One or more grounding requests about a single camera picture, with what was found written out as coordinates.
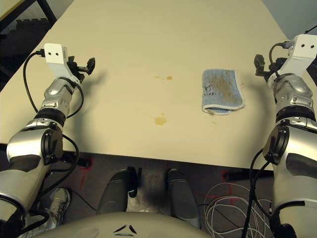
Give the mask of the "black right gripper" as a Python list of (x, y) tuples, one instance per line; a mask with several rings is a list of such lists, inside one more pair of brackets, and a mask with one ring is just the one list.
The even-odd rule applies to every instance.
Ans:
[(275, 75), (275, 72), (280, 70), (280, 68), (285, 63), (285, 58), (277, 58), (275, 62), (271, 63), (268, 67), (269, 71), (265, 73), (264, 66), (265, 61), (263, 55), (255, 55), (254, 58), (254, 65), (256, 68), (256, 76), (265, 76), (270, 77), (272, 74)]

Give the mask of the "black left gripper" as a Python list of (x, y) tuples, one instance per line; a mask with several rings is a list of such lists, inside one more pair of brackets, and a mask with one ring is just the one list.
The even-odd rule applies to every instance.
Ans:
[[(74, 61), (75, 56), (69, 56), (67, 61), (67, 66), (70, 69), (71, 73), (78, 79), (83, 80), (85, 78), (84, 74), (81, 73), (79, 66)], [(95, 69), (95, 58), (90, 58), (87, 62), (86, 66), (86, 73), (92, 74), (93, 70)]]

